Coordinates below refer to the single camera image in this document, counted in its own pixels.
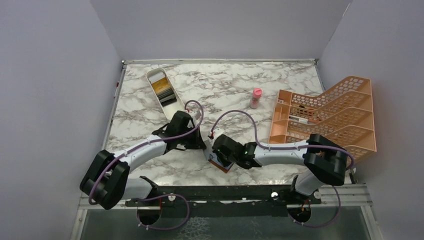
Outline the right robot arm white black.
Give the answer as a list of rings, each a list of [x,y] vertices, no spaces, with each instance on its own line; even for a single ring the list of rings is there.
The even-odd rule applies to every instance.
[[[307,171],[294,177],[288,190],[289,199],[300,204],[323,185],[342,186],[345,182],[348,154],[346,150],[320,134],[292,143],[248,142],[241,144],[222,134],[212,141],[212,152],[226,167],[243,169],[268,165],[299,165]]]

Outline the white credit card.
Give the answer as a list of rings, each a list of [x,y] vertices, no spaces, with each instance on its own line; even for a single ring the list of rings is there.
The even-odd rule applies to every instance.
[[[205,158],[209,161],[209,160],[214,160],[216,158],[215,153],[213,152],[212,149],[212,140],[209,137],[206,137],[206,139],[204,140],[204,144],[206,146],[206,149],[203,150],[203,154],[205,156]]]

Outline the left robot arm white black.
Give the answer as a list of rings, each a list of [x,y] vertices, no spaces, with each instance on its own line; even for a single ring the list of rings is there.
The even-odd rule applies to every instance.
[[[153,131],[145,140],[112,153],[99,151],[81,180],[79,189],[90,204],[110,210],[125,199],[139,199],[144,205],[157,200],[156,184],[147,177],[130,179],[129,174],[146,162],[172,150],[205,150],[201,137],[202,114],[197,117],[178,110],[171,121]]]

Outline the brown leather card holder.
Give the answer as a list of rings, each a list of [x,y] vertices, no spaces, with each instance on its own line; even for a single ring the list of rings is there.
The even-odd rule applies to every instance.
[[[228,164],[227,163],[225,163],[225,164],[221,163],[220,159],[217,157],[217,155],[215,153],[209,154],[208,161],[224,173],[228,173],[234,165],[231,162],[228,163]]]

